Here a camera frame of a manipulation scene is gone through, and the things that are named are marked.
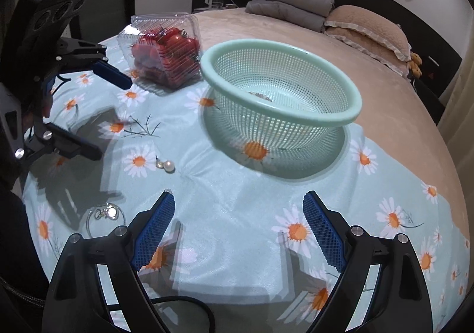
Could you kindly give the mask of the cream curtain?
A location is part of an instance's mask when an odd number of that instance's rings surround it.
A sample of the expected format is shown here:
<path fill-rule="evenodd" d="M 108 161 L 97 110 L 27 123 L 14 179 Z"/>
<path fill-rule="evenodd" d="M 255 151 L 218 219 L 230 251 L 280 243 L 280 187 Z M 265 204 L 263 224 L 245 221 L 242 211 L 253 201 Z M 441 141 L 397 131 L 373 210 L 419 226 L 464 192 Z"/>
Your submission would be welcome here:
<path fill-rule="evenodd" d="M 456 85 L 439 122 L 439 131 L 456 167 L 473 236 L 473 52 L 460 68 Z"/>

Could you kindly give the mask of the clear plastic tomato box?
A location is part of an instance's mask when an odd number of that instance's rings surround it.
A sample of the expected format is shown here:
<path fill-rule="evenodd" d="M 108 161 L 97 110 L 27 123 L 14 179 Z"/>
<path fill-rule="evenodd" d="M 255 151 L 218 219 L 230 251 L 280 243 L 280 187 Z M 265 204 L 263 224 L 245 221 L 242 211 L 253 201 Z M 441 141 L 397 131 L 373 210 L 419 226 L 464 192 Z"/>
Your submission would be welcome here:
<path fill-rule="evenodd" d="M 177 90 L 201 77 L 200 31 L 194 15 L 134 15 L 117 41 L 136 79 Z"/>

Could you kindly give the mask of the large silver hoop bangle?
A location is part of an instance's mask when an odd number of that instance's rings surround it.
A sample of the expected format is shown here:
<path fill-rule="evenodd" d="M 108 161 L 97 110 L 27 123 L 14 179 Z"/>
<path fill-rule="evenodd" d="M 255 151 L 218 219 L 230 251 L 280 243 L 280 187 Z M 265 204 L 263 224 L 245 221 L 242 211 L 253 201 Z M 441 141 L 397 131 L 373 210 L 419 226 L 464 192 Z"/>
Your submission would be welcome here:
<path fill-rule="evenodd" d="M 108 205 L 114 206 L 119 211 L 119 216 L 116 221 L 112 221 L 106 218 L 96 220 L 94 218 L 94 212 L 98 208 L 103 208 Z M 86 217 L 85 228 L 89 238 L 100 238 L 108 235 L 111 231 L 116 229 L 118 226 L 126 226 L 126 218 L 122 209 L 111 202 L 107 202 L 105 205 L 96 206 L 90 209 Z"/>

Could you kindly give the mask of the lower grey pillow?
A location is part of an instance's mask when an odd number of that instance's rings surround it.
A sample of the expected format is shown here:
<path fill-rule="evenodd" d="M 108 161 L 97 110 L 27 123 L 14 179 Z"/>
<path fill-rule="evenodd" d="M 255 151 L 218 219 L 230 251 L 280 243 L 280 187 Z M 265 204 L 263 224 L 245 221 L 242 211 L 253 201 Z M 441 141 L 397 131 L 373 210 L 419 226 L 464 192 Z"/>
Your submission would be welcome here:
<path fill-rule="evenodd" d="M 252 0 L 247 3 L 245 12 L 276 18 L 319 33 L 325 29 L 323 16 L 301 10 L 281 1 Z"/>

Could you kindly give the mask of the pearl earring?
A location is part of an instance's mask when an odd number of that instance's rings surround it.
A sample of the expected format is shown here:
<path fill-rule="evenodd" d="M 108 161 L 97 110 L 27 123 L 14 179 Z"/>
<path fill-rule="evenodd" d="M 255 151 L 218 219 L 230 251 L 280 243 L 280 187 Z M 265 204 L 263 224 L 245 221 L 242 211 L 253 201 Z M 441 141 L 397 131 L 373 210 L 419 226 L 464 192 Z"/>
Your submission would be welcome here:
<path fill-rule="evenodd" d="M 173 161 L 162 161 L 158 156 L 155 156 L 155 166 L 157 169 L 163 169 L 167 173 L 173 173 L 176 169 Z"/>

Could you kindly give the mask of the lower beige frilled pillow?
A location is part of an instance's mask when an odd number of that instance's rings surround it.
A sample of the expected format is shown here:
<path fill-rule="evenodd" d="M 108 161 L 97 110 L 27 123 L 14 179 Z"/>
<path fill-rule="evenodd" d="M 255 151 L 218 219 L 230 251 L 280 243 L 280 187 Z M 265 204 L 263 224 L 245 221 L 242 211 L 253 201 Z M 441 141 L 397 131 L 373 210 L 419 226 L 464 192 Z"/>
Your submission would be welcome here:
<path fill-rule="evenodd" d="M 328 27 L 325 29 L 325 34 L 361 51 L 372 59 L 378 60 L 378 62 L 403 78 L 408 76 L 409 70 L 406 62 L 399 60 L 393 51 L 372 40 L 370 37 L 341 27 Z"/>

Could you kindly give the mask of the mint green mesh basket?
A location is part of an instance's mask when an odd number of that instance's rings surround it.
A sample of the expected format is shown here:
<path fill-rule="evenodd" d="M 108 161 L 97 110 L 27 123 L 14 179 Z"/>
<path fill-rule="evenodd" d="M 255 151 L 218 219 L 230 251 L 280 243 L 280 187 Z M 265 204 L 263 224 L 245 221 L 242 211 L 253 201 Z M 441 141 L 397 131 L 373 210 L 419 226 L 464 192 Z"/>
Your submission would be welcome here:
<path fill-rule="evenodd" d="M 268 150 L 304 148 L 361 113 L 361 93 L 349 76 L 286 43 L 226 41 L 206 50 L 200 65 L 230 128 Z"/>

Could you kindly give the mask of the small brown teddy bear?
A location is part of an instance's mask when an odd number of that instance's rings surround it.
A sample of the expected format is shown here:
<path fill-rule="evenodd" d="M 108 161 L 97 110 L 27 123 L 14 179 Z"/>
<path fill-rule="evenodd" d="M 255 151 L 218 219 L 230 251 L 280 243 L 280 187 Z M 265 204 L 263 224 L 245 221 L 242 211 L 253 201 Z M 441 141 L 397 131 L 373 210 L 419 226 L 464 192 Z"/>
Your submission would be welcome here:
<path fill-rule="evenodd" d="M 422 59 L 417 53 L 411 52 L 411 59 L 407 62 L 408 70 L 411 75 L 419 79 L 422 76 L 420 66 L 422 65 Z"/>

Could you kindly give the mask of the upper beige frilled pillow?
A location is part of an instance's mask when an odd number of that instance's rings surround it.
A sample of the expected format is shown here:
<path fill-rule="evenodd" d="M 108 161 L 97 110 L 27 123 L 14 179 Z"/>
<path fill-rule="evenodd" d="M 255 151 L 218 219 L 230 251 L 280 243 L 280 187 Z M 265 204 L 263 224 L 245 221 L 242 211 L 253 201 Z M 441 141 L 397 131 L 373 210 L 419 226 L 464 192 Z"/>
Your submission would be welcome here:
<path fill-rule="evenodd" d="M 337 7 L 325 19 L 325 26 L 359 32 L 393 51 L 398 60 L 411 60 L 411 45 L 403 30 L 370 10 L 350 5 Z"/>

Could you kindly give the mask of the beige frilled pillow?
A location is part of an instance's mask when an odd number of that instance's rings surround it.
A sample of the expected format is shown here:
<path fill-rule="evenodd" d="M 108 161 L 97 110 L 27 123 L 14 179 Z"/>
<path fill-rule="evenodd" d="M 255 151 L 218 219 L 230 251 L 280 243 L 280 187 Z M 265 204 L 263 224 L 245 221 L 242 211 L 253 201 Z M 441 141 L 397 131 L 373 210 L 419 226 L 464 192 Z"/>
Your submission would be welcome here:
<path fill-rule="evenodd" d="M 378 60 L 378 62 L 403 78 L 408 76 L 409 70 L 406 62 L 399 60 L 393 51 L 372 40 L 370 37 L 341 27 L 328 27 L 325 29 L 325 34 L 361 51 L 372 59 Z"/>
<path fill-rule="evenodd" d="M 325 26 L 359 32 L 393 51 L 398 60 L 411 60 L 411 45 L 403 30 L 370 10 L 350 5 L 337 7 L 325 19 Z"/>

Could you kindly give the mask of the daisy print blue cloth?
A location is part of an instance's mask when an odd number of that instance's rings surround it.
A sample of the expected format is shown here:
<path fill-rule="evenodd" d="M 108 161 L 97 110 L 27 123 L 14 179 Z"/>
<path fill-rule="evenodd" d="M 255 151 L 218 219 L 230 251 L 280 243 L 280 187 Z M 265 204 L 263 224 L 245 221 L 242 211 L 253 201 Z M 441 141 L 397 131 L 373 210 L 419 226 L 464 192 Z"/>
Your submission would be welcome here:
<path fill-rule="evenodd" d="M 129 222 L 169 190 L 173 222 L 139 273 L 147 292 L 204 301 L 219 332 L 303 332 L 337 280 L 303 215 L 303 197 L 315 191 L 372 235 L 408 235 L 441 329 L 467 294 L 471 244 L 456 169 L 411 84 L 344 43 L 286 23 L 234 13 L 201 14 L 198 23 L 205 47 L 258 38 L 327 59 L 357 85 L 361 115 L 318 145 L 268 150 L 223 126 L 203 81 L 176 92 L 137 81 L 121 91 L 75 73 L 52 118 L 105 155 L 45 156 L 32 166 L 23 200 L 45 273 L 71 233 L 88 236 L 90 209 L 111 202 Z M 175 171 L 157 169 L 155 156 Z"/>

